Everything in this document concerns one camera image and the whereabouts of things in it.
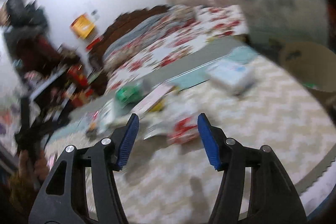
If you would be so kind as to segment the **cluttered dark shelf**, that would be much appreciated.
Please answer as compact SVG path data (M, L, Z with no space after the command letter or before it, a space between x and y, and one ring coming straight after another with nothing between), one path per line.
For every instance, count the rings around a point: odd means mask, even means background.
M23 96L30 99L31 123L48 124L51 134L70 123L73 94L79 89L70 70L81 60L69 48L55 49L48 30L44 9L34 2L1 5L1 146L12 155Z

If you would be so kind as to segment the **yellow red wall calendar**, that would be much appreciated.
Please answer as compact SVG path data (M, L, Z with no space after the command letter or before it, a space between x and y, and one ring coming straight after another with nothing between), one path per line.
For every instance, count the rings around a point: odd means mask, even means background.
M70 29L81 39L86 39L95 27L95 24L90 20L87 13L81 14L70 25Z

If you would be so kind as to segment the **carved dark wooden headboard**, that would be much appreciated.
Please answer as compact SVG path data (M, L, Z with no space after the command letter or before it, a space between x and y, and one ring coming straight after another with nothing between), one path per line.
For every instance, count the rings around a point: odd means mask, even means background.
M159 5L151 9L144 8L121 14L113 24L106 29L102 36L89 45L91 49L88 53L88 60L91 67L95 70L101 69L103 65L103 54L109 46L147 18L167 12L168 9L169 7L167 5Z

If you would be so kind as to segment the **white red paper bag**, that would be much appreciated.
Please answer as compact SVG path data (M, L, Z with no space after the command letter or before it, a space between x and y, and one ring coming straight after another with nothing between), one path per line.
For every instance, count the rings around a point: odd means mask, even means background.
M199 136L198 106L193 103L169 103L162 114L154 118L143 140L164 136L169 145L184 144Z

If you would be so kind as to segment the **white tissue pack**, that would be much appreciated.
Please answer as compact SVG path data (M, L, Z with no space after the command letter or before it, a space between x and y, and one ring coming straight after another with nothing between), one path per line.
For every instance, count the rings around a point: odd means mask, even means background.
M252 67L226 59L218 60L210 65L206 69L206 75L210 81L232 95L244 93L256 81Z

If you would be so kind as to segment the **crushed green soda can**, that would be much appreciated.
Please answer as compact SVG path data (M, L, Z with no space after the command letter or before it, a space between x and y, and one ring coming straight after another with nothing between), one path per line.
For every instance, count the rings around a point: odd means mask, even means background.
M142 100L144 96L145 91L141 83L125 85L119 88L115 95L116 100L124 105L137 103Z

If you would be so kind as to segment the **yellow pink cardboard box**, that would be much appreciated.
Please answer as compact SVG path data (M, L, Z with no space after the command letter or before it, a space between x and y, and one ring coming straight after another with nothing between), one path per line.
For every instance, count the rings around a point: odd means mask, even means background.
M154 88L147 96L144 97L134 108L131 109L131 113L138 116L147 113L152 109L167 93L174 89L174 85L161 83Z

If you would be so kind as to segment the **beige round trash bin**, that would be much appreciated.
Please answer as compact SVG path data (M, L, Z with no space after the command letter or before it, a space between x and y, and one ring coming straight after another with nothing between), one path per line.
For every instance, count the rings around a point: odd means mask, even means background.
M313 42L287 43L279 63L314 95L326 101L335 95L335 53Z

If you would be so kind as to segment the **floral bed quilt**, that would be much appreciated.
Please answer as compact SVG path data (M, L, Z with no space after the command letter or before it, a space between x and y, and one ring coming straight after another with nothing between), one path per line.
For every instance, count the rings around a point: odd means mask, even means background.
M174 6L144 34L110 52L104 61L109 80L106 93L139 80L208 43L226 36L248 34L238 5L228 7Z

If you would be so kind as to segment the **zigzag patterned beige mat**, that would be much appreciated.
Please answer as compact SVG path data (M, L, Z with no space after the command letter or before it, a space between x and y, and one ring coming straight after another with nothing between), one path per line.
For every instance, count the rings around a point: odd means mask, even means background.
M181 92L183 103L221 128L226 147L268 145L298 192L308 174L335 146L335 126L322 106L285 70L259 56L251 63L257 83L244 97L228 96L206 82ZM143 139L141 130L127 165L115 179L131 223L203 223L209 220L222 173L213 164L219 146L201 126L199 138L168 144L163 136Z

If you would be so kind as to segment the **white barcode snack wrapper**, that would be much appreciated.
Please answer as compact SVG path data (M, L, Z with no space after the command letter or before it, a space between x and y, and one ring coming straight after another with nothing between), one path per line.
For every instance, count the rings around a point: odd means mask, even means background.
M103 107L87 113L84 119L84 132L89 139L109 131L112 123L122 116L122 106L116 100L109 100Z

